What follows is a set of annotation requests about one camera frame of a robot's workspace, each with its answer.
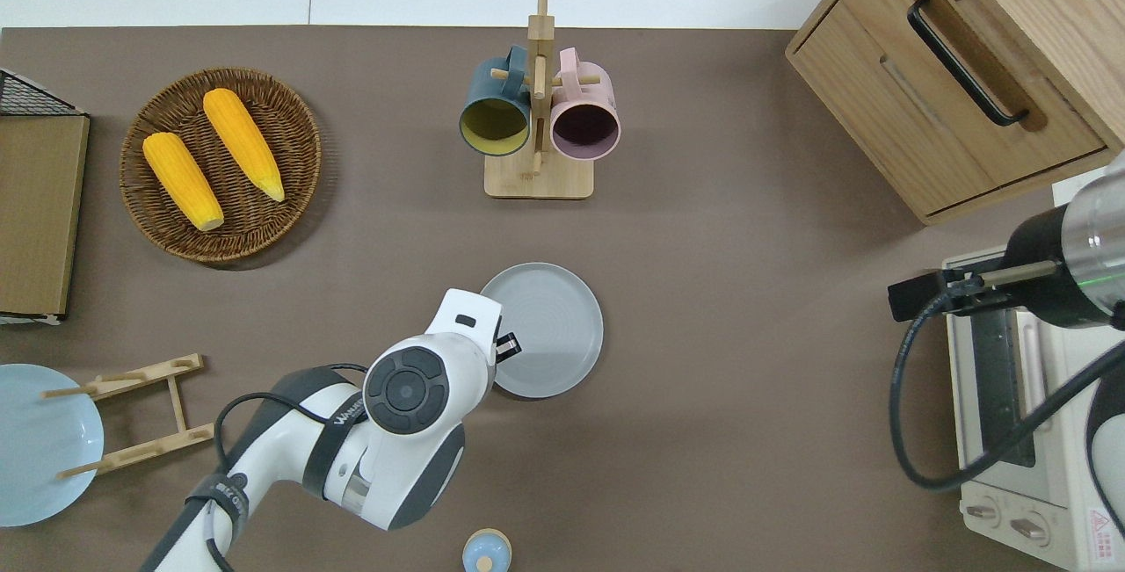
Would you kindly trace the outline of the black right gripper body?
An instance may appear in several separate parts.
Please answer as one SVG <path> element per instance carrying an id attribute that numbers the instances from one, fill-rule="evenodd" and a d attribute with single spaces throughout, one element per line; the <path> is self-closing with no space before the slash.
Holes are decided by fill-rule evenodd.
<path id="1" fill-rule="evenodd" d="M 1060 328 L 1117 327 L 1117 205 L 1070 203 L 1025 220 L 1005 248 L 1005 267 L 1053 261 L 1058 269 L 1007 292 Z"/>

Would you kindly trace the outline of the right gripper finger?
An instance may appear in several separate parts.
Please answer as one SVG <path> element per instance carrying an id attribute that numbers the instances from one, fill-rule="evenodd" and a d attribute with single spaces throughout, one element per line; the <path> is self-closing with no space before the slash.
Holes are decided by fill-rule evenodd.
<path id="1" fill-rule="evenodd" d="M 1005 307 L 1005 292 L 990 284 L 994 271 L 969 267 L 950 268 L 951 315 L 973 315 L 976 312 Z"/>
<path id="2" fill-rule="evenodd" d="M 888 286 L 889 312 L 896 322 L 915 320 L 933 300 L 948 288 L 946 274 L 920 274 Z"/>

